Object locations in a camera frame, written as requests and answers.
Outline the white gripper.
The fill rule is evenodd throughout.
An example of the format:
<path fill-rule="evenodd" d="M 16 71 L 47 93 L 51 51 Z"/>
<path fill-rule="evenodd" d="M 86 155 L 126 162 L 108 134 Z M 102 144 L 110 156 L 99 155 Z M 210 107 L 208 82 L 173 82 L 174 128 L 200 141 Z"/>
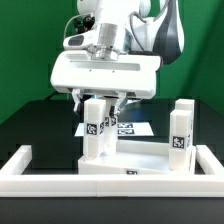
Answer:
<path fill-rule="evenodd" d="M 118 116 L 128 98 L 151 99 L 156 93 L 159 56 L 120 55 L 117 61 L 92 60 L 88 52 L 62 52 L 54 65 L 51 84 L 61 93 L 70 93 L 73 111 L 80 112 L 81 92 L 113 96 L 109 116 Z"/>

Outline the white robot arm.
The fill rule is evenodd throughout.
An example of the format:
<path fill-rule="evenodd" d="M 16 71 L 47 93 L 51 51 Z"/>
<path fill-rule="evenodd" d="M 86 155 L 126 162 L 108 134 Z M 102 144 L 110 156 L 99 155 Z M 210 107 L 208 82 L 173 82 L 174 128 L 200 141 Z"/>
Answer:
<path fill-rule="evenodd" d="M 156 93 L 156 72 L 183 52 L 184 32 L 178 0 L 77 0 L 82 27 L 63 40 L 64 51 L 52 70 L 51 84 L 69 93 L 78 110 L 85 95 L 113 97 L 115 116 L 129 99 Z"/>

